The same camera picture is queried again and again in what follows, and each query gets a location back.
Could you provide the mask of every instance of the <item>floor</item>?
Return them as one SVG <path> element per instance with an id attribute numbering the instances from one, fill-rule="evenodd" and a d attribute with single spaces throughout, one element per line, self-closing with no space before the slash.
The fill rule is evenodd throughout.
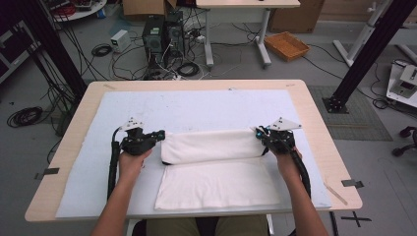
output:
<path id="1" fill-rule="evenodd" d="M 131 36 L 141 35 L 144 23 L 128 22 L 118 12 L 106 19 L 96 19 L 94 16 L 71 23 L 86 57 L 90 60 L 90 51 L 100 43 L 109 43 L 109 38 L 118 30 L 128 30 Z M 359 34 L 363 23 L 318 22 L 313 33 L 295 34 L 308 44 L 312 44 L 306 58 L 318 67 L 327 70 L 338 77 L 348 71 L 346 64 L 331 58 L 325 51 L 340 60 L 340 56 L 332 45 L 335 39 L 341 40 L 347 47 Z M 248 27 L 257 31 L 258 24 Z M 212 41 L 224 43 L 246 42 L 246 33 L 230 24 L 212 25 Z M 60 30 L 63 44 L 75 64 L 80 67 L 79 54 L 68 37 Z M 401 29 L 389 46 L 371 68 L 359 88 L 371 97 L 371 92 L 384 94 L 387 90 L 390 62 L 394 59 L 407 58 L 394 46 L 406 43 L 417 51 L 414 29 Z M 131 48 L 132 51 L 120 57 L 116 67 L 116 75 L 122 77 L 139 77 L 143 71 L 136 70 L 146 65 L 146 56 L 142 48 Z M 203 48 L 195 48 L 196 62 L 203 64 Z M 309 86 L 338 86 L 341 79 L 314 67 L 304 58 L 292 62 L 284 62 L 270 53 L 272 65 L 263 69 L 260 55 L 252 44 L 243 46 L 215 45 L 213 47 L 214 67 L 208 71 L 203 65 L 202 74 L 189 80 L 223 80 L 223 79 L 302 79 Z M 109 72 L 111 56 L 94 58 L 93 66 L 107 80 L 113 80 Z M 97 80 L 104 80 L 94 72 Z M 89 82 L 94 80 L 90 71 L 83 78 Z M 31 60 L 26 61 L 14 74 L 0 85 L 0 235 L 88 235 L 94 226 L 94 221 L 71 221 L 56 223 L 29 223 L 25 221 L 25 212 L 30 204 L 40 181 L 34 179 L 36 173 L 47 168 L 47 155 L 52 147 L 60 140 L 48 123 L 24 128 L 10 128 L 7 118 L 14 112 L 30 106 L 40 106 L 47 109 L 50 102 L 43 97 L 48 86 L 41 73 Z M 400 109 L 417 113 L 416 108 L 397 104 Z M 353 217 L 352 211 L 335 213 L 339 235 L 417 235 L 417 150 L 410 150 L 400 158 L 391 155 L 396 147 L 402 147 L 411 142 L 403 139 L 398 132 L 405 126 L 416 126 L 416 118 L 412 118 L 392 109 L 377 109 L 380 119 L 393 138 L 392 142 L 344 141 L 334 140 L 338 151 L 351 175 L 357 181 L 362 181 L 365 187 L 358 189 L 363 201 L 363 207 L 355 210 L 357 217 L 372 221 L 355 221 L 341 219 L 343 216 Z M 327 212 L 321 216 L 332 235 L 331 223 Z M 274 214 L 273 227 L 275 235 L 287 235 L 292 231 L 294 222 L 291 214 Z"/>

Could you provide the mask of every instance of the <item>forearm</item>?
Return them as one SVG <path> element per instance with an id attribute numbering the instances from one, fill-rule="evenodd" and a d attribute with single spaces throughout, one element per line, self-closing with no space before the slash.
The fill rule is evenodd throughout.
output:
<path id="1" fill-rule="evenodd" d="M 328 235 L 299 176 L 285 178 L 291 197 L 297 236 Z"/>
<path id="2" fill-rule="evenodd" d="M 114 188 L 91 235 L 122 235 L 135 182 L 120 181 Z"/>

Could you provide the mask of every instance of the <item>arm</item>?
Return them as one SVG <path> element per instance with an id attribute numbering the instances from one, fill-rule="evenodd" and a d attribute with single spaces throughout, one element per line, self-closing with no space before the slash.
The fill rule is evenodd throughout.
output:
<path id="1" fill-rule="evenodd" d="M 304 189 L 300 173 L 290 154 L 276 154 L 275 156 L 278 159 L 279 172 L 287 185 L 291 197 L 297 236 L 328 235 L 322 220 Z"/>
<path id="2" fill-rule="evenodd" d="M 136 179 L 151 149 L 140 156 L 122 152 L 119 156 L 119 180 L 91 235 L 122 235 L 129 201 Z"/>

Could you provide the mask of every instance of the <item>floor mat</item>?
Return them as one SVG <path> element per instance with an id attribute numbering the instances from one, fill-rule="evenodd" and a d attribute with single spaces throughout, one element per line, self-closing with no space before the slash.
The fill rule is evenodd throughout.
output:
<path id="1" fill-rule="evenodd" d="M 348 114 L 328 113 L 323 97 L 331 97 L 337 87 L 308 87 L 334 140 L 392 141 L 384 124 L 364 95 L 355 90 L 346 107 Z"/>

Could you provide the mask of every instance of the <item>person's left hand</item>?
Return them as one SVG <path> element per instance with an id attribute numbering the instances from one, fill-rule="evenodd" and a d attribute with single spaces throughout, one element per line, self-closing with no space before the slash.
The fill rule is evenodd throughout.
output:
<path id="1" fill-rule="evenodd" d="M 119 155 L 119 181 L 135 182 L 141 173 L 144 160 L 152 153 L 152 149 L 141 155 L 130 155 L 123 151 Z"/>

